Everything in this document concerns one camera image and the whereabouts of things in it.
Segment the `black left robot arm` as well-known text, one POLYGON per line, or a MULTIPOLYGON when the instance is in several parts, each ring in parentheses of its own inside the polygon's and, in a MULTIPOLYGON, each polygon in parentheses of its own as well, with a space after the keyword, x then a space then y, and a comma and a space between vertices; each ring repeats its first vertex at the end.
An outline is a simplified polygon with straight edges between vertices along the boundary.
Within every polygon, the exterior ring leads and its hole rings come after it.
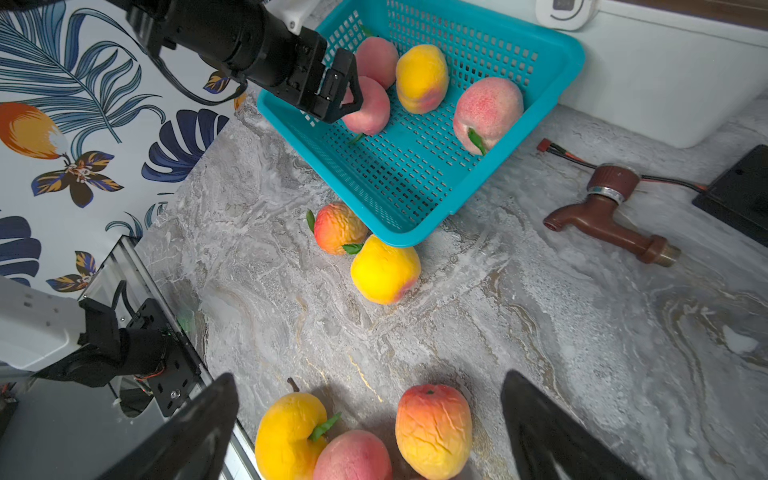
POLYGON ((355 55, 305 27, 314 1, 118 1, 137 41, 169 82, 162 48, 183 46, 226 77, 254 83, 317 120, 334 123, 363 104, 355 55))

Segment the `yellow peach front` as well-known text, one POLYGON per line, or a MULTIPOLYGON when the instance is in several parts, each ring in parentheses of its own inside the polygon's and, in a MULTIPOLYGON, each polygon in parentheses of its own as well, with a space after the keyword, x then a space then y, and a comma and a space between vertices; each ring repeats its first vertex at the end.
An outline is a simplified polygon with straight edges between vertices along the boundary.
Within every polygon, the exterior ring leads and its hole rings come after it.
POLYGON ((316 396, 301 392, 292 378, 287 382, 293 392, 267 410, 257 431, 254 455, 262 479, 312 479, 328 445, 325 435, 342 415, 329 417, 316 396))

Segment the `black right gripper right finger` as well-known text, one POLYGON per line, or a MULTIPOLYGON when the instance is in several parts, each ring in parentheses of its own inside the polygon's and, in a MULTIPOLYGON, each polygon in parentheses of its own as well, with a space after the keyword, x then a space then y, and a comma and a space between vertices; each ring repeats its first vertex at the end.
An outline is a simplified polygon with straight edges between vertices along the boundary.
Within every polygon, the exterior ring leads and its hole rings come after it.
POLYGON ((522 373, 506 373, 500 393, 521 479, 641 479, 522 373))

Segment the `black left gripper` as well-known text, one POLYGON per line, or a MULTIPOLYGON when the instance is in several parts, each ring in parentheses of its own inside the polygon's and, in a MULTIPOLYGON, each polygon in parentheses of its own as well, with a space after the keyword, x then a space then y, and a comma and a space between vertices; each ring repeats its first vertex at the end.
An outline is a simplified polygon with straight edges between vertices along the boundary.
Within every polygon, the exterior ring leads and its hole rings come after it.
POLYGON ((355 55, 338 49, 326 73, 327 42, 302 27, 298 35, 285 26, 267 26, 260 49, 260 86, 318 120, 333 123, 363 105, 355 55), (320 83, 324 78, 323 97, 320 83))

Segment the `orange yellow peach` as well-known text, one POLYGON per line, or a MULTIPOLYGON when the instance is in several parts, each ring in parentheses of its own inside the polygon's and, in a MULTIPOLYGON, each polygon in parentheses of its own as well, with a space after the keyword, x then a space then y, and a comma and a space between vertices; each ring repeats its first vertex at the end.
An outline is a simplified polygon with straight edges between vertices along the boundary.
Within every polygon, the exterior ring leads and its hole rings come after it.
POLYGON ((447 385, 419 385, 401 397, 395 437, 403 459, 426 479, 452 479, 466 465, 472 448, 469 404, 447 385))

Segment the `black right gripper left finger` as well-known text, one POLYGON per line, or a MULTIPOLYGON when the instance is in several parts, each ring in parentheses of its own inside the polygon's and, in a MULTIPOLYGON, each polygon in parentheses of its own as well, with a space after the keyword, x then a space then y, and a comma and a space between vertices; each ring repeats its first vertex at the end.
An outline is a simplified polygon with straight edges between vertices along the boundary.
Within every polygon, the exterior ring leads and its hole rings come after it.
POLYGON ((219 376, 102 479, 217 479, 239 409, 235 378, 219 376))

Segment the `pink peach with leaf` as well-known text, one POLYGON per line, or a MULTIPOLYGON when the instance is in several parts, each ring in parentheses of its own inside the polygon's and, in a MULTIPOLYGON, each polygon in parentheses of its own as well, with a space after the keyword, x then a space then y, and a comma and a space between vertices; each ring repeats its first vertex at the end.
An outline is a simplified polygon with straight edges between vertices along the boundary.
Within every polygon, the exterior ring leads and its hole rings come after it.
POLYGON ((355 52, 360 76, 377 81, 385 90, 396 81, 398 51, 393 43, 380 37, 366 38, 355 52))

